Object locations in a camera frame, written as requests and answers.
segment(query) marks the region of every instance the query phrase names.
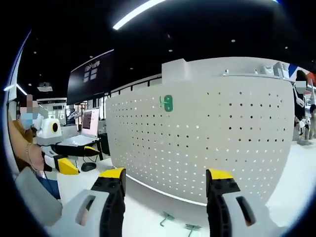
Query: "computer mouse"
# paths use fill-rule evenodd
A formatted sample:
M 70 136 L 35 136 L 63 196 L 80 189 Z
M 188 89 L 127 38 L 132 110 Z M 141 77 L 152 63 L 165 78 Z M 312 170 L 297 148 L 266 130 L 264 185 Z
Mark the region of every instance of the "computer mouse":
M 88 172 L 90 170 L 93 170 L 97 167 L 96 163 L 93 163 L 93 162 L 86 162 L 84 164 L 82 164 L 81 166 L 81 170 L 83 172 Z

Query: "computer screen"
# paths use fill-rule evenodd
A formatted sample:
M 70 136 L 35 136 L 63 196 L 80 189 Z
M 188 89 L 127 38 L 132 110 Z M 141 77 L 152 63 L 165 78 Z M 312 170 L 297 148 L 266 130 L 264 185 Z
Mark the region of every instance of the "computer screen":
M 99 108 L 86 110 L 82 118 L 82 135 L 98 136 Z
M 98 94 L 110 92 L 113 73 L 113 50 L 72 70 L 68 81 L 67 105 L 80 103 Z

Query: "black ceiling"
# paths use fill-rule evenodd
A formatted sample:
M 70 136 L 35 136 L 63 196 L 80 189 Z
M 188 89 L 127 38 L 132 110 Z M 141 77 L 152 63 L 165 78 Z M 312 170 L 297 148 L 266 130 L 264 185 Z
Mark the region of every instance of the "black ceiling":
M 113 89 L 158 74 L 162 63 L 179 58 L 271 58 L 316 72 L 312 62 L 316 60 L 316 12 L 304 9 L 304 4 L 166 0 L 118 31 L 112 29 L 146 1 L 41 2 L 31 18 L 32 32 L 23 50 L 18 83 L 37 98 L 66 97 L 70 71 L 90 56 L 113 48 Z M 53 92 L 39 92 L 41 82 L 51 83 Z

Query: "yellow part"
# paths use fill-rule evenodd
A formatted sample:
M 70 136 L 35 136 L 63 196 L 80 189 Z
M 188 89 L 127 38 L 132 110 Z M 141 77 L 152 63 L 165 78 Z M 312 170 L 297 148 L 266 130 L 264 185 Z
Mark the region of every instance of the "yellow part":
M 233 176 L 231 173 L 217 170 L 217 169 L 209 169 L 212 175 L 212 179 L 233 179 Z
M 78 169 L 66 158 L 58 160 L 59 172 L 62 174 L 73 175 L 79 174 Z
M 120 178 L 120 174 L 125 168 L 118 168 L 118 169 L 109 169 L 104 172 L 102 172 L 99 177 L 103 178 Z
M 85 146 L 84 149 L 90 149 L 90 150 L 94 150 L 94 151 L 96 151 L 96 152 L 99 152 L 98 150 L 94 149 L 93 147 Z

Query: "bracelet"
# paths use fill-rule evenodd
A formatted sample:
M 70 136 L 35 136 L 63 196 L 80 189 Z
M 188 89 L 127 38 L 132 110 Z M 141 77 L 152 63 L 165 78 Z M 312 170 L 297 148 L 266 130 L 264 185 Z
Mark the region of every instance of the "bracelet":
M 32 165 L 32 161 L 31 161 L 31 159 L 30 159 L 30 155 L 29 155 L 29 148 L 30 148 L 30 145 L 31 145 L 31 143 L 28 143 L 27 146 L 26 146 L 26 154 L 27 154 L 27 156 L 28 156 L 28 158 L 29 158 L 31 168 L 32 168 L 34 171 L 37 171 L 37 170 L 34 168 L 34 166 Z

